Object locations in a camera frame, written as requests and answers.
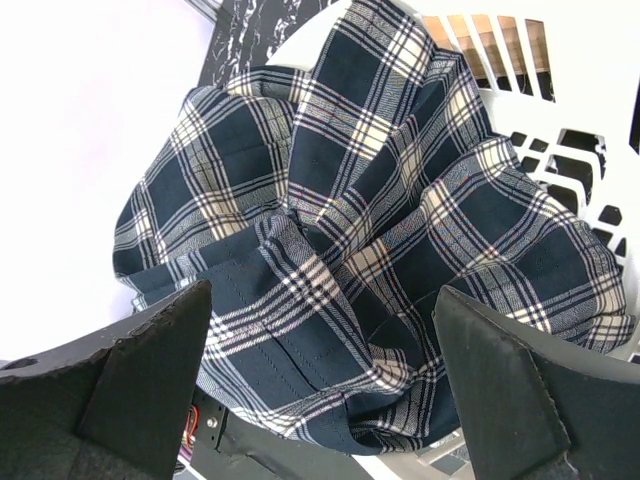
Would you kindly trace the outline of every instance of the plaid shirt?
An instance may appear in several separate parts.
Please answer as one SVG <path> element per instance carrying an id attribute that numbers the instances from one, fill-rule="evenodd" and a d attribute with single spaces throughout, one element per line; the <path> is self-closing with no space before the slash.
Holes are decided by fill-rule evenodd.
<path id="1" fill-rule="evenodd" d="M 140 310 L 210 280 L 198 384 L 353 454 L 458 426 L 431 318 L 443 285 L 600 352 L 633 327 L 614 257 L 491 131 L 464 58 L 385 0 L 354 1 L 311 73 L 193 90 L 114 265 Z"/>

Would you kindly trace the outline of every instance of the plaid fabric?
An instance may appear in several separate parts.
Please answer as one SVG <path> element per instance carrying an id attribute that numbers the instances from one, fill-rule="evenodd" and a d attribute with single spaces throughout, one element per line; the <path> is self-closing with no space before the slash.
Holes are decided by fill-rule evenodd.
<path id="1" fill-rule="evenodd" d="M 458 426 L 431 319 L 443 285 L 600 352 L 634 323 L 613 256 L 492 133 L 464 58 L 383 0 L 353 2 L 310 74 L 192 91 L 114 265 L 140 310 L 210 280 L 199 385 L 354 454 Z"/>

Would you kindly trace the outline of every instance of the white surface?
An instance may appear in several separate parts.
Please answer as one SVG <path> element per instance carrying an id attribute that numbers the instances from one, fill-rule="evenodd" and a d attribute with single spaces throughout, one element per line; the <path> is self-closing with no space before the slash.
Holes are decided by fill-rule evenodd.
<path id="1" fill-rule="evenodd" d="M 212 29 L 184 0 L 2 2 L 0 359 L 130 312 L 113 228 Z"/>
<path id="2" fill-rule="evenodd" d="M 613 237 L 609 247 L 612 250 L 626 237 L 627 256 L 624 259 L 618 257 L 617 260 L 625 268 L 623 282 L 627 310 L 638 315 L 640 209 L 636 191 L 640 178 L 640 158 L 627 142 L 640 80 L 640 62 L 637 61 L 637 55 L 632 58 L 628 52 L 640 51 L 640 31 L 633 15 L 621 15 L 627 10 L 627 3 L 624 0 L 610 0 L 606 4 L 598 4 L 598 8 L 584 8 L 584 4 L 577 0 L 392 1 L 417 21 L 422 16 L 439 16 L 452 45 L 458 50 L 448 15 L 466 15 L 467 27 L 479 46 L 481 42 L 469 15 L 491 15 L 493 25 L 498 24 L 497 15 L 516 17 L 518 33 L 524 40 L 522 46 L 530 81 L 535 79 L 535 75 L 532 75 L 531 51 L 527 50 L 529 45 L 524 19 L 544 21 L 555 103 L 542 98 L 537 81 L 533 85 L 534 96 L 520 94 L 517 88 L 513 93 L 499 90 L 484 50 L 479 52 L 479 58 L 491 88 L 483 89 L 481 95 L 496 131 L 505 135 L 511 135 L 514 131 L 527 134 L 525 143 L 516 151 L 520 158 L 527 155 L 540 161 L 536 171 L 531 174 L 534 180 L 573 190 L 579 203 L 578 216 L 592 227 L 611 232 Z M 311 19 L 271 57 L 269 63 L 303 70 L 313 68 L 331 28 L 344 16 L 350 3 L 350 0 L 341 0 Z M 500 41 L 500 32 L 496 33 Z M 502 62 L 507 71 L 511 69 L 512 79 L 515 78 L 510 58 L 503 55 Z M 589 132 L 604 138 L 607 145 L 604 178 L 600 179 L 600 167 L 595 154 L 555 145 L 563 129 Z M 534 138 L 549 144 L 544 154 L 529 149 Z M 593 188 L 589 203 L 580 182 L 546 171 L 547 165 L 553 162 L 551 155 L 554 153 L 591 167 Z M 620 225 L 612 227 L 599 221 L 598 217 L 606 205 L 620 208 L 623 217 Z M 612 356 L 629 359 L 639 337 L 640 328 L 637 328 L 633 339 L 612 352 Z M 451 439 L 421 456 L 395 453 L 354 458 L 376 480 L 471 480 L 474 476 L 469 464 L 453 476 L 442 473 L 432 465 L 463 443 L 462 431 L 458 430 Z"/>

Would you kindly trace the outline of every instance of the plaid cloth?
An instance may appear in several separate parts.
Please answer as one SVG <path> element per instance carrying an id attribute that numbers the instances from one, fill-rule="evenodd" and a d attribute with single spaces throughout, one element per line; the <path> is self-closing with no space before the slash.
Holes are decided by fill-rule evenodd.
<path id="1" fill-rule="evenodd" d="M 491 131 L 464 58 L 384 0 L 354 1 L 311 73 L 193 90 L 114 265 L 139 310 L 210 280 L 198 384 L 353 454 L 458 427 L 431 319 L 445 284 L 600 352 L 634 323 L 614 257 Z"/>

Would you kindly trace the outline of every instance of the navy blue plaid garment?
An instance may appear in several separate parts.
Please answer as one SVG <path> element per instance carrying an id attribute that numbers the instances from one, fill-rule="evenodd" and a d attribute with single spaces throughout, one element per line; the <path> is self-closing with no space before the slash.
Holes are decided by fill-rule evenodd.
<path id="1" fill-rule="evenodd" d="M 634 323 L 613 255 L 492 132 L 463 56 L 385 0 L 354 1 L 310 73 L 193 90 L 113 259 L 138 310 L 210 280 L 198 384 L 352 454 L 458 427 L 431 318 L 443 285 L 599 352 Z"/>

